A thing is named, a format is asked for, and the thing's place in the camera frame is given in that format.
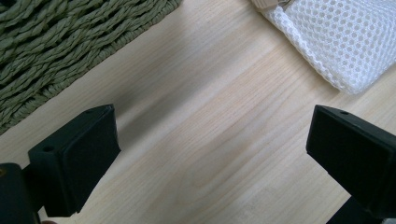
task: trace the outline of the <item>white mesh bag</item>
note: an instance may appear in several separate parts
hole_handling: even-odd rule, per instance
[[[396,0],[294,0],[262,14],[340,91],[360,93],[396,63]]]

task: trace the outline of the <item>green woven mat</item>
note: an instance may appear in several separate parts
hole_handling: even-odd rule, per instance
[[[0,134],[181,0],[0,1]]]

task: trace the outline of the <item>wood grain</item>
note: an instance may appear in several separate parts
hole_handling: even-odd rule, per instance
[[[396,67],[327,83],[247,0],[185,0],[0,136],[0,162],[81,111],[116,107],[121,154],[67,223],[325,223],[348,194],[305,153],[314,106],[396,133]]]

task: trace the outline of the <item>white textured cloth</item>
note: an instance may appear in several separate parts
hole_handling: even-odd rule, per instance
[[[365,91],[396,63],[396,0],[294,0],[263,15],[340,91]]]

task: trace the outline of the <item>mesh pouch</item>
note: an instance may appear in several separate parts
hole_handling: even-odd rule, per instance
[[[396,63],[394,0],[294,0],[262,14],[340,91],[365,91]]]

